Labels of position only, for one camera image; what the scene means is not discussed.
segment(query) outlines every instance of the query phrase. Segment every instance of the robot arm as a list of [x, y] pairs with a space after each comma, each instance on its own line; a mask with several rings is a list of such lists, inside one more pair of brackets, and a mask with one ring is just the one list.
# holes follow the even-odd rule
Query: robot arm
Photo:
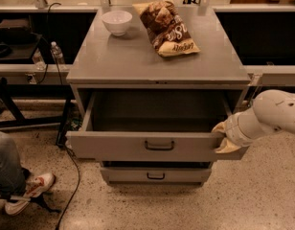
[[250, 146], [256, 139], [287, 131], [295, 134], [295, 94], [281, 90], [261, 92], [253, 106], [217, 124], [213, 132], [226, 134], [217, 153]]

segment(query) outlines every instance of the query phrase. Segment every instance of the water bottle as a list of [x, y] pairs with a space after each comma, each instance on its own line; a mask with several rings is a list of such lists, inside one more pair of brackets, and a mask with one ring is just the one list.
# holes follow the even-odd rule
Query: water bottle
[[58, 65], [59, 70], [65, 70], [66, 66], [65, 66], [63, 53], [60, 47], [55, 42], [51, 43], [51, 52], [52, 52], [54, 62]]
[[44, 71], [45, 69], [45, 62], [41, 55], [41, 52], [39, 49], [36, 49], [33, 55], [33, 62], [35, 65], [36, 70], [38, 71]]

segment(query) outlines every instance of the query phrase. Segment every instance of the white bowl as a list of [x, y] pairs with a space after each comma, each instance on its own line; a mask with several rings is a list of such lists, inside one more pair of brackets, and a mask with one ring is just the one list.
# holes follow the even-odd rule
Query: white bowl
[[102, 23], [113, 35], [124, 35], [130, 27], [132, 15], [128, 11], [109, 11], [102, 15]]

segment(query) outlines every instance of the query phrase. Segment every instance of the power outlet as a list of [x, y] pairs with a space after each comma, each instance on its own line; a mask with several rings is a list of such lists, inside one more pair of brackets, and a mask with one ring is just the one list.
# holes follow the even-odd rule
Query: power outlet
[[26, 73], [26, 79], [29, 84], [37, 84], [35, 73]]

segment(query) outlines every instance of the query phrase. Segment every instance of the drawer handle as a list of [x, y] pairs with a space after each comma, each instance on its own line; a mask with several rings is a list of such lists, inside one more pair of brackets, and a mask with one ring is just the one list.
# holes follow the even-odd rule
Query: drawer handle
[[173, 150], [174, 149], [174, 141], [170, 142], [170, 147], [154, 147], [148, 144], [148, 141], [145, 141], [146, 150]]
[[153, 177], [153, 176], [149, 176], [149, 174], [147, 172], [147, 179], [150, 179], [150, 180], [163, 180], [163, 179], [165, 179], [165, 174], [163, 173], [162, 177]]

